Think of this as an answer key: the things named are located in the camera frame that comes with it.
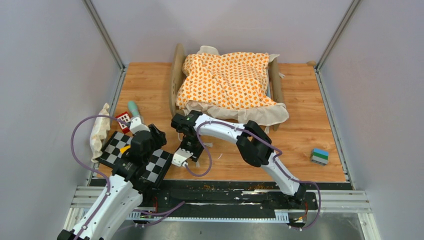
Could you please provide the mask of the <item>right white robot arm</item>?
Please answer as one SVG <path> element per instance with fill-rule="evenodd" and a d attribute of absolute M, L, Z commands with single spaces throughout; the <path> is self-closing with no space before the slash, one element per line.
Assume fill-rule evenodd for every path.
<path fill-rule="evenodd" d="M 172 164 L 188 168 L 188 161 L 198 161 L 206 150 L 201 136 L 215 137 L 235 144 L 242 159 L 249 165 L 264 169 L 285 195 L 286 204 L 298 209 L 306 201 L 306 186 L 280 161 L 282 151 L 254 121 L 233 123 L 192 110 L 188 115 L 175 114 L 171 127 L 182 133 L 182 141 L 172 157 Z"/>

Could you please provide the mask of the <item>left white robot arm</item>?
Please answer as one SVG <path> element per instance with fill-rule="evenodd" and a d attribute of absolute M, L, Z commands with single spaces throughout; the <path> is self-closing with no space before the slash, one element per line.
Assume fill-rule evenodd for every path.
<path fill-rule="evenodd" d="M 164 146 L 166 134 L 153 124 L 133 117 L 129 148 L 114 165 L 106 186 L 86 215 L 71 230 L 63 229 L 59 240 L 109 240 L 137 207 L 153 201 L 153 182 L 143 178 L 153 153 Z"/>

